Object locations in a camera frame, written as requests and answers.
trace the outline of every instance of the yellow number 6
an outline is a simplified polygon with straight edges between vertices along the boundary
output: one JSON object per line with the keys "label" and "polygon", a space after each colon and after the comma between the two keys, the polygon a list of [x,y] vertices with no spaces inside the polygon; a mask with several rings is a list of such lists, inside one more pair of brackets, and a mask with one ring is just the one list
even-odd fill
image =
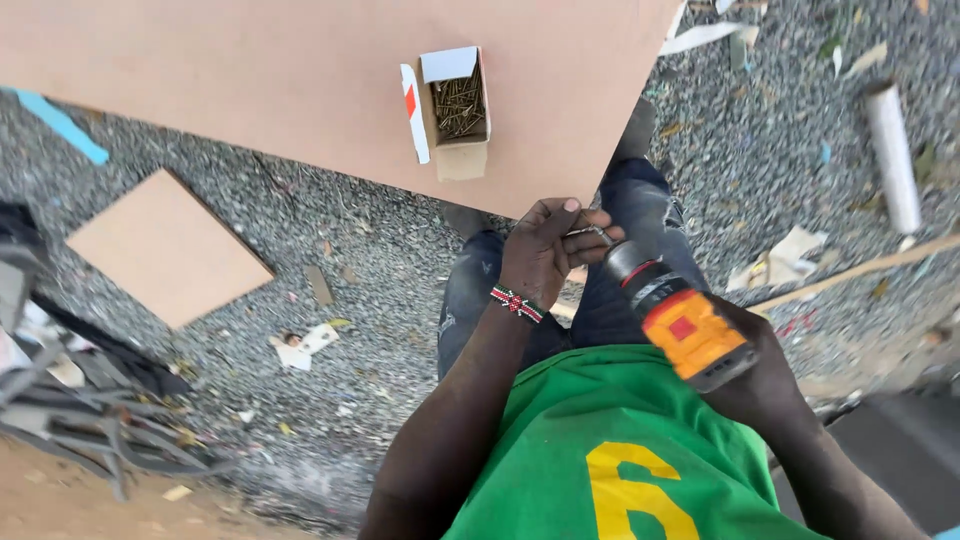
{"label": "yellow number 6", "polygon": [[616,468],[629,461],[662,479],[679,480],[677,471],[645,447],[628,443],[603,443],[587,454],[593,508],[600,540],[636,540],[627,510],[650,514],[666,532],[666,540],[700,540],[693,519],[651,483],[620,478]]}

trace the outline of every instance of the hand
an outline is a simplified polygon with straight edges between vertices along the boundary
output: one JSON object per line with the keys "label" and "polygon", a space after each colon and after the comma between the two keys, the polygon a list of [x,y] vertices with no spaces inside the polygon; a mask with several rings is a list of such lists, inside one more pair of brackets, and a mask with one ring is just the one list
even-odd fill
{"label": "hand", "polygon": [[796,426],[819,427],[783,355],[773,327],[763,317],[707,293],[723,315],[754,346],[756,365],[701,397],[720,414],[766,438]]}
{"label": "hand", "polygon": [[607,253],[607,244],[599,234],[569,234],[591,224],[603,227],[614,240],[624,236],[623,229],[611,227],[609,214],[603,210],[580,211],[576,199],[537,201],[507,238],[500,284],[540,308],[550,309],[571,268],[600,262]]}

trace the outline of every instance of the white plastic tube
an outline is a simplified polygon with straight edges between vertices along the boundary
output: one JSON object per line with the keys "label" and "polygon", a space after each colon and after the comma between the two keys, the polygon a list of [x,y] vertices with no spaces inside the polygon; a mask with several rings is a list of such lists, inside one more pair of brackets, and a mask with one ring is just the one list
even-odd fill
{"label": "white plastic tube", "polygon": [[883,194],[890,222],[900,233],[920,228],[920,197],[913,178],[910,145],[903,128],[897,85],[888,81],[867,94],[867,118],[873,132],[876,160],[883,174]]}

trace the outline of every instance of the green t-shirt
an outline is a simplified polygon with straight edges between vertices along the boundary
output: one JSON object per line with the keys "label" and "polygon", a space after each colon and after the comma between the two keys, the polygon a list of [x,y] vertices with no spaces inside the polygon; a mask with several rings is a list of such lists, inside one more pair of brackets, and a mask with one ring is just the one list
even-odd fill
{"label": "green t-shirt", "polygon": [[651,345],[553,356],[516,378],[499,440],[444,539],[807,540],[763,441]]}

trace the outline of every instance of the gray gravel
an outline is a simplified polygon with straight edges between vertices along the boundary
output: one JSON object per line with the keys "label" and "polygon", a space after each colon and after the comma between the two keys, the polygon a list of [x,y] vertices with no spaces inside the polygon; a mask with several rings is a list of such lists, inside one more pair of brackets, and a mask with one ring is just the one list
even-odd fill
{"label": "gray gravel", "polygon": [[[934,3],[931,16],[921,17],[910,2],[864,3],[859,24],[852,23],[852,3],[776,4],[761,23],[749,73],[730,71],[729,48],[721,41],[661,59],[645,91],[659,109],[661,128],[684,124],[678,134],[655,139],[651,159],[676,163],[670,180],[687,206],[696,255],[720,290],[736,265],[769,249],[794,225],[829,233],[827,247],[842,251],[828,273],[896,250],[902,238],[882,211],[848,210],[869,199],[880,182],[859,98],[872,80],[896,75],[909,139],[915,148],[931,141],[939,160],[954,164],[946,182],[924,189],[919,240],[946,233],[960,208],[960,4]],[[836,17],[818,21],[816,14],[828,8],[838,10]],[[682,30],[716,18],[689,14]],[[725,18],[749,21],[751,14]],[[891,56],[861,76],[835,82],[830,62],[816,58],[834,33],[845,37],[848,65],[884,39]],[[667,81],[666,68],[679,76]],[[746,94],[732,97],[741,86]],[[320,533],[349,532],[392,436],[436,383],[439,280],[460,245],[441,223],[437,202],[126,118],[64,108],[111,151],[106,166],[91,166],[15,98],[0,93],[0,198],[27,202],[49,243],[56,271],[43,278],[41,291],[158,359],[197,365],[191,423],[247,455],[225,481],[244,494],[250,509]],[[832,148],[828,164],[820,162],[821,141]],[[277,275],[176,332],[63,244],[159,167],[184,180]],[[324,240],[332,244],[330,257]],[[958,260],[960,252],[941,254],[772,310],[782,329],[816,309],[811,328],[797,325],[783,339],[811,397],[887,387],[903,372],[929,365],[934,355],[918,347],[920,335],[960,304]],[[337,299],[333,306],[313,301],[302,273],[308,264],[324,270]],[[360,283],[340,277],[345,266]],[[888,292],[871,298],[884,276]],[[289,293],[298,299],[291,302]],[[749,304],[772,295],[760,289],[731,298]],[[313,370],[281,370],[268,336],[303,332],[333,317],[353,324],[315,356]],[[246,426],[231,418],[241,410],[257,411]],[[296,435],[281,434],[281,422]]]}

